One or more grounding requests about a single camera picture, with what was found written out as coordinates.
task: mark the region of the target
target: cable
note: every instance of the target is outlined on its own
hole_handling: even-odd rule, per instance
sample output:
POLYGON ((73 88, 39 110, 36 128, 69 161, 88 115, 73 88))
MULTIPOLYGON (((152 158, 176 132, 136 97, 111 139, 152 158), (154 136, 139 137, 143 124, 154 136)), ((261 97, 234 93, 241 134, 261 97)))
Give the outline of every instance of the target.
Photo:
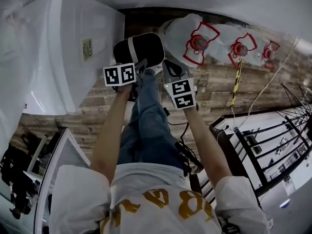
POLYGON ((187 124, 188 122, 185 122, 185 123, 181 123, 181 124, 171 124, 170 122, 168 122, 169 125, 172 125, 172 126, 180 126, 180 125, 185 125, 187 124))
POLYGON ((287 59, 289 58, 289 56, 291 55, 291 53, 293 52, 293 50, 295 49, 295 47, 297 46, 297 44, 299 43, 300 41, 300 38, 298 38, 298 41, 297 43, 294 45, 294 42, 295 42, 296 38, 292 41, 292 46, 291 46, 291 49, 289 50, 286 58, 284 59, 284 61, 282 62, 282 64, 279 66, 278 70, 274 73, 273 77, 270 79, 270 81, 268 82, 268 84, 262 89, 262 91, 259 93, 259 95, 256 97, 256 99, 254 99, 253 103, 251 104, 249 110, 248 110, 248 115, 247 117, 245 118, 245 120, 240 124, 240 126, 238 128, 240 128, 245 122, 246 120, 248 119, 252 109, 253 109, 253 105, 254 103, 257 101, 257 99, 260 97, 260 95, 262 95, 262 93, 267 89, 267 87, 269 86, 269 84, 273 81, 273 79, 275 78, 276 74, 281 70, 281 68, 284 66, 284 64, 286 63, 287 59))
POLYGON ((192 156, 193 156, 194 158, 197 159, 195 153, 192 151, 191 148, 189 148, 187 145, 184 144, 184 141, 181 141, 181 140, 180 140, 179 143, 180 143, 189 153, 191 153, 192 156))
MULTIPOLYGON (((185 124, 187 124, 187 123, 188 123, 188 122, 180 123, 180 124, 172 124, 172 123, 168 122, 168 124, 171 125, 171 126, 180 126, 180 125, 185 125, 185 124)), ((222 131, 221 129, 218 129, 218 128, 216 128, 216 127, 214 127, 214 126, 212 126, 212 125, 210 125, 210 124, 208 124, 208 123, 205 123, 205 124, 206 124, 207 126, 210 126, 210 127, 214 128, 214 129, 218 130, 218 131, 222 131)))
POLYGON ((231 110, 232 110, 232 113, 233 113, 233 116, 234 116, 234 122, 233 122, 233 129, 235 128, 235 114, 234 114, 234 111, 233 111, 233 107, 231 107, 231 110))
POLYGON ((189 128, 189 123, 187 122, 186 128, 185 128, 184 132, 182 133, 182 135, 181 135, 181 137, 180 137, 180 139, 181 139, 182 141, 183 141, 183 136, 185 135, 185 133, 186 133, 186 131, 187 131, 188 128, 189 128))
POLYGON ((226 129, 222 130, 222 131, 218 134, 218 136, 216 137, 216 141, 217 141, 218 143, 219 143, 219 141, 218 141, 219 135, 220 135, 221 133, 223 133, 225 130, 226 130, 226 129))
POLYGON ((263 195, 263 197, 259 200, 259 203, 261 203, 261 201, 263 200, 263 198, 265 197, 265 195, 268 194, 268 192, 269 192, 269 191, 267 191, 267 192, 263 195))
POLYGON ((281 117, 283 117, 284 119, 286 119, 284 116, 282 116, 278 111, 275 111, 276 113, 278 113, 281 117))

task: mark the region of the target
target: white t-shirt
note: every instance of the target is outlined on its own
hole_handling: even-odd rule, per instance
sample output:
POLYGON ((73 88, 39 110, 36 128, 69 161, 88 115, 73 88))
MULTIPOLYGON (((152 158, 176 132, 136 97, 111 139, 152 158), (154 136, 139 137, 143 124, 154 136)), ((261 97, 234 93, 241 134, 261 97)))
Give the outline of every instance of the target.
POLYGON ((52 234, 222 233, 218 217, 243 234, 268 234, 267 219, 244 177, 221 179, 216 211, 192 192, 181 169, 151 163, 118 165, 111 187, 95 171, 62 166, 53 188, 52 234))

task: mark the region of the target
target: black cable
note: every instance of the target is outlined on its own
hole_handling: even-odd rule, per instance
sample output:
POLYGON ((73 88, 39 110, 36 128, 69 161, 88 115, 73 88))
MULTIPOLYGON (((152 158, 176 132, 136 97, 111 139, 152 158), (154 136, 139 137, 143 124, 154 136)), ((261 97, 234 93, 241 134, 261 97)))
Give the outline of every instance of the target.
MULTIPOLYGON (((172 125, 172 126, 181 126, 181 125, 188 124, 188 122, 180 123, 180 124, 172 124, 172 123, 168 122, 168 124, 169 124, 169 125, 172 125)), ((210 125, 210 124, 208 124, 208 123, 205 123, 205 124, 206 124, 207 126, 210 126, 210 127, 214 128, 214 129, 218 130, 218 131, 222 131, 221 129, 218 129, 218 128, 216 128, 216 127, 214 127, 214 126, 212 126, 212 125, 210 125)))
POLYGON ((181 135, 181 137, 180 137, 180 139, 183 141, 183 136, 185 135, 185 133, 186 133, 186 131, 187 131, 187 129, 189 128, 189 123, 187 122, 186 123, 186 128, 185 128, 185 130, 184 130, 184 132, 182 133, 182 135, 181 135))
POLYGON ((180 140, 179 143, 180 143, 187 151, 189 151, 190 153, 192 153, 193 157, 195 157, 195 158, 197 159, 195 153, 192 151, 191 148, 189 148, 187 145, 184 144, 184 141, 180 140))

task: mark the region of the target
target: leg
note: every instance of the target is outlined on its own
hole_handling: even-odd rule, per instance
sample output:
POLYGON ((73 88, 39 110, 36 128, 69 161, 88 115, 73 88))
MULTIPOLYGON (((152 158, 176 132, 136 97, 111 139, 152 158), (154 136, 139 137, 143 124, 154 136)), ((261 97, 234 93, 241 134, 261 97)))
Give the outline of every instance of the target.
POLYGON ((27 201, 26 193, 25 195, 18 194, 15 198, 15 208, 18 208, 22 213, 26 207, 27 201))
POLYGON ((167 116, 158 102, 157 80, 151 70, 146 70, 143 77, 138 113, 143 162, 183 169, 175 147, 176 139, 169 132, 167 116))
POLYGON ((136 161, 136 152, 140 149, 140 136, 138 128, 137 100, 133 106, 131 119, 121 133, 119 158, 117 164, 132 163, 136 161))

